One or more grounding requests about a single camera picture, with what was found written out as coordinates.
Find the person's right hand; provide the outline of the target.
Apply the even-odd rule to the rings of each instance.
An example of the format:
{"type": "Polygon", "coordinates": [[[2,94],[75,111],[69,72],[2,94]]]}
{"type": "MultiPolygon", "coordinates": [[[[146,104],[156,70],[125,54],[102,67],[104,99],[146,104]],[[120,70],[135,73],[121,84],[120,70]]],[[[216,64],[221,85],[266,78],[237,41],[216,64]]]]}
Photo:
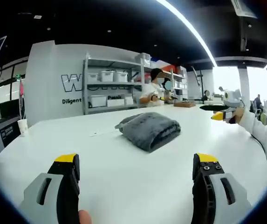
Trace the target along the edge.
{"type": "Polygon", "coordinates": [[[244,107],[236,108],[236,110],[232,113],[232,117],[230,119],[227,119],[226,123],[228,123],[228,124],[238,124],[240,122],[240,120],[242,119],[244,111],[245,111],[244,107]]]}

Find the person's left hand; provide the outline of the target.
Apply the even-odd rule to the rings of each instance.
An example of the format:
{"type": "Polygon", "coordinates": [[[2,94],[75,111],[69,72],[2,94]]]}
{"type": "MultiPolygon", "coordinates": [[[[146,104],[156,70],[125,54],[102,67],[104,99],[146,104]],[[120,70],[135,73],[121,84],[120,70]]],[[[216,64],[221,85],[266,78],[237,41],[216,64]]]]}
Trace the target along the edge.
{"type": "Polygon", "coordinates": [[[85,210],[78,211],[80,224],[92,224],[90,214],[85,210]]]}

